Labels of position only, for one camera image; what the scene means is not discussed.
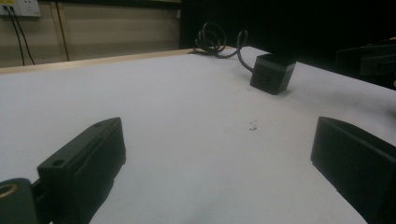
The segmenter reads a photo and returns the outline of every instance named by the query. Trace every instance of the wooden edge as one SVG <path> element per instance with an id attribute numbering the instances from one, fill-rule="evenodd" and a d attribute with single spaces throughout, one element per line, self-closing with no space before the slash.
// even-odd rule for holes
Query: wooden edge
<path id="1" fill-rule="evenodd" d="M 183 55 L 189 52 L 191 52 L 191 49 L 177 49 L 177 50 L 168 50 L 162 52 L 125 55 L 125 56 L 117 56 L 117 57 L 109 57 L 109 58 L 101 58 L 101 59 L 81 60 L 74 62 L 46 63 L 46 64 L 37 64 L 37 65 L 28 65 L 28 66 L 7 67 L 7 68 L 0 68 L 0 75 L 84 67 L 84 66 L 102 64 L 102 63 L 120 63 L 120 62 L 127 62 L 127 61 L 140 60 L 140 59 Z"/>

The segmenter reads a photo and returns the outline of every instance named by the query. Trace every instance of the black box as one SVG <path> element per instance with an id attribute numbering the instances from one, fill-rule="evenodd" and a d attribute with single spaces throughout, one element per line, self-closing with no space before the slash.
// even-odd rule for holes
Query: black box
<path id="1" fill-rule="evenodd" d="M 288 87 L 294 66 L 292 59 L 274 54 L 261 55 L 254 64 L 250 86 L 278 95 Z"/>

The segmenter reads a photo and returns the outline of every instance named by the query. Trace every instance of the black cable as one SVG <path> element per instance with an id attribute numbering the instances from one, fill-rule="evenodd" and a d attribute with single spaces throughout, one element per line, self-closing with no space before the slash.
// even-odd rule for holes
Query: black cable
<path id="1" fill-rule="evenodd" d="M 214 22 L 207 22 L 204 24 L 202 30 L 198 33 L 195 39 L 195 47 L 192 49 L 191 54 L 201 54 L 205 56 L 215 56 L 220 59 L 227 59 L 238 55 L 239 62 L 246 67 L 247 70 L 253 72 L 253 68 L 248 66 L 242 59 L 241 49 L 248 41 L 248 31 L 239 32 L 236 40 L 235 52 L 228 55 L 221 55 L 220 53 L 227 46 L 227 36 L 224 30 Z"/>
<path id="2" fill-rule="evenodd" d="M 8 7 L 3 7 L 3 8 L 8 13 L 9 19 L 11 20 L 12 25 L 14 26 L 14 30 L 15 30 L 15 33 L 17 34 L 17 38 L 18 38 L 18 43 L 20 43 L 20 51 L 21 51 L 21 56 L 22 56 L 22 63 L 23 63 L 23 65 L 25 65 L 24 57 L 23 57 L 23 51 L 22 51 L 22 44 L 21 44 L 21 39 L 20 39 L 20 34 L 18 33 L 17 26 L 15 25 L 15 22 L 12 19 L 12 16 L 11 16 L 11 13 L 9 12 L 9 10 L 8 10 Z"/>
<path id="3" fill-rule="evenodd" d="M 18 21 L 18 17 L 17 17 L 17 15 L 15 14 L 14 7 L 11 7 L 11 11 L 12 11 L 12 13 L 13 13 L 13 15 L 14 15 L 15 21 L 16 21 L 17 24 L 18 24 L 18 27 L 20 27 L 21 34 L 22 34 L 22 36 L 23 36 L 23 40 L 24 40 L 24 42 L 25 42 L 26 49 L 27 49 L 27 52 L 28 52 L 28 54 L 29 54 L 30 60 L 32 60 L 32 64 L 35 64 L 35 61 L 33 61 L 32 54 L 30 53 L 30 50 L 29 50 L 29 45 L 27 44 L 27 41 L 26 41 L 26 36 L 24 35 L 23 30 L 22 30 L 22 27 L 21 27 L 21 25 L 20 25 L 20 22 Z"/>

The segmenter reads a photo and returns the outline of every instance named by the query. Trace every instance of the screw hole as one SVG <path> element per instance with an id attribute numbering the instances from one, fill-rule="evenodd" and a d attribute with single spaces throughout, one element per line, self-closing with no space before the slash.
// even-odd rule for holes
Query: screw hole
<path id="1" fill-rule="evenodd" d="M 57 160 L 57 161 L 52 163 L 53 166 L 60 166 L 62 164 L 64 164 L 64 160 Z"/>
<path id="2" fill-rule="evenodd" d="M 0 198 L 4 198 L 8 196 L 9 194 L 15 192 L 17 190 L 18 185 L 17 184 L 6 184 L 3 186 L 0 186 Z"/>

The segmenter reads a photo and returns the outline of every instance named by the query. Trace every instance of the wall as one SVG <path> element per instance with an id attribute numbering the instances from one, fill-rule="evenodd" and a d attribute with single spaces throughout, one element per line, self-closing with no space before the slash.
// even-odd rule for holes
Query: wall
<path id="1" fill-rule="evenodd" d="M 178 48 L 176 10 L 39 2 L 41 18 L 19 18 L 35 63 Z M 28 60 L 24 48 L 26 64 Z M 8 17 L 0 17 L 0 67 L 22 65 Z"/>

